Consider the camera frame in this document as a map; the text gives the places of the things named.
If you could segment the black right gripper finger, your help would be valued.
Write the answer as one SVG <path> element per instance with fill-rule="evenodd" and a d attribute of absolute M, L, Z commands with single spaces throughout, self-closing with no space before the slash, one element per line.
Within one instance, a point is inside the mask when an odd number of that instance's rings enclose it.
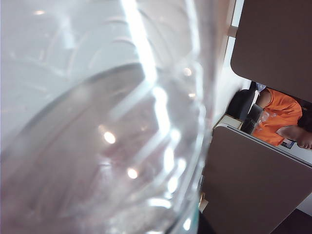
<path fill-rule="evenodd" d="M 209 221 L 205 218 L 205 216 L 199 212 L 198 218 L 198 234 L 217 234 L 217 232 L 213 229 Z"/>

